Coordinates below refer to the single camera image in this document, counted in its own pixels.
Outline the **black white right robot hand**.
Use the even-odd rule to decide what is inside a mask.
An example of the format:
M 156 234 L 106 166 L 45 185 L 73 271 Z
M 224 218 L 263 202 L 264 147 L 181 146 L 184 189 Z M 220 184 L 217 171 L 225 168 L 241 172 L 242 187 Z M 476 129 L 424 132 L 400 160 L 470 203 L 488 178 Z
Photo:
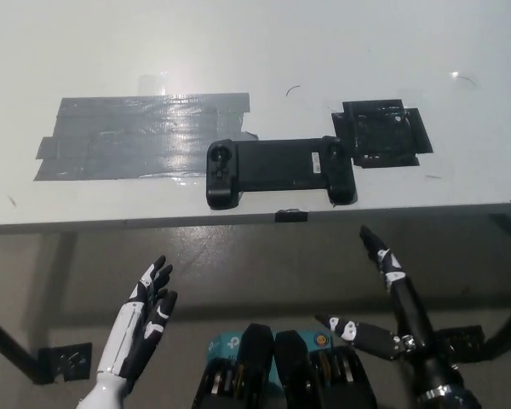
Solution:
M 317 314 L 315 319 L 357 350 L 384 360 L 406 361 L 413 370 L 412 391 L 420 408 L 453 408 L 464 404 L 462 377 L 439 347 L 410 277 L 391 248 L 367 226 L 360 228 L 359 236 L 390 297 L 398 330 L 391 332 L 332 314 Z

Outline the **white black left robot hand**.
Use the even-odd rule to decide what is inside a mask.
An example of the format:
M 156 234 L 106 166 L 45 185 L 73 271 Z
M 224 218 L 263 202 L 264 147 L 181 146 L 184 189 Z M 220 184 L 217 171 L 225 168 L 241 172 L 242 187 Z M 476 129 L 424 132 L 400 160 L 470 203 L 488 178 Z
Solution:
M 166 288 L 172 270 L 162 255 L 136 282 L 118 311 L 97 367 L 99 373 L 132 383 L 140 377 L 174 311 L 178 294 Z

